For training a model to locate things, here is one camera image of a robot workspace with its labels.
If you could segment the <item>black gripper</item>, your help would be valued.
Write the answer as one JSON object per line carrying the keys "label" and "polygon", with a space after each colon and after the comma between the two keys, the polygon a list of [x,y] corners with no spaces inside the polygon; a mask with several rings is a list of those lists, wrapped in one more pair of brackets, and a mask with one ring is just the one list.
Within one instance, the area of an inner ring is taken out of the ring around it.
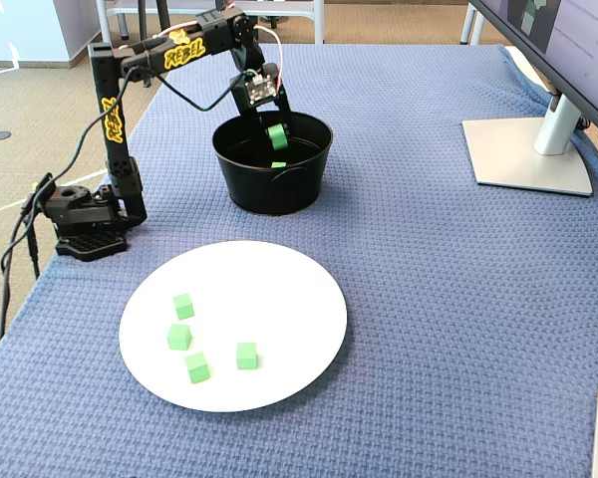
{"label": "black gripper", "polygon": [[[261,49],[252,44],[231,51],[238,75],[230,80],[230,91],[240,112],[242,139],[240,144],[270,148],[270,138],[259,112],[254,108],[267,97],[267,73]],[[291,109],[285,93],[274,101],[280,122],[271,127],[272,136],[290,135]]]}

